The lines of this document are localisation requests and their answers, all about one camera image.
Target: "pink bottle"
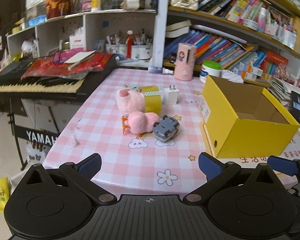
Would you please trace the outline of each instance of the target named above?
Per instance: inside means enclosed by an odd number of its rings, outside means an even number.
[[[179,43],[174,77],[182,81],[190,81],[193,76],[197,47],[188,43]]]

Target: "star print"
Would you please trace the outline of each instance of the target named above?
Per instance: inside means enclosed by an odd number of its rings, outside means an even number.
[[[177,121],[181,121],[181,116],[175,115],[173,118],[176,119]]]
[[[195,156],[190,155],[188,158],[190,161],[195,161]]]

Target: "open cardboard box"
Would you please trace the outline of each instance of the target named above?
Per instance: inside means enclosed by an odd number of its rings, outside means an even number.
[[[265,88],[208,76],[200,105],[215,157],[280,155],[298,122]]]

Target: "gray ridged plate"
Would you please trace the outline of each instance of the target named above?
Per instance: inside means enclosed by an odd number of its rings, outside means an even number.
[[[122,195],[111,206],[97,208],[91,220],[59,240],[239,240],[217,228],[199,206],[178,196]],[[11,240],[24,240],[15,236]],[[272,240],[289,240],[287,236]]]

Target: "pink and white tablecloth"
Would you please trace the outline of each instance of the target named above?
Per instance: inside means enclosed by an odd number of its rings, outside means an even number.
[[[180,129],[174,140],[161,143],[151,133],[141,138],[131,133],[122,135],[122,114],[115,103],[115,91],[124,85],[156,85],[159,89],[175,85],[180,90],[176,105],[162,107],[162,115],[179,120]],[[96,152],[102,157],[102,168],[92,181],[117,197],[121,194],[180,194],[182,198],[206,182],[198,167],[198,156],[205,151],[199,127],[202,116],[198,109],[202,89],[198,78],[183,82],[173,75],[114,70],[71,119],[43,165],[58,168],[65,162],[78,163]],[[300,137],[296,135],[285,153],[292,158],[290,153],[299,155],[298,151]],[[260,158],[233,160],[243,167],[255,167],[257,161],[263,161]],[[287,176],[280,178],[286,185],[296,181]]]

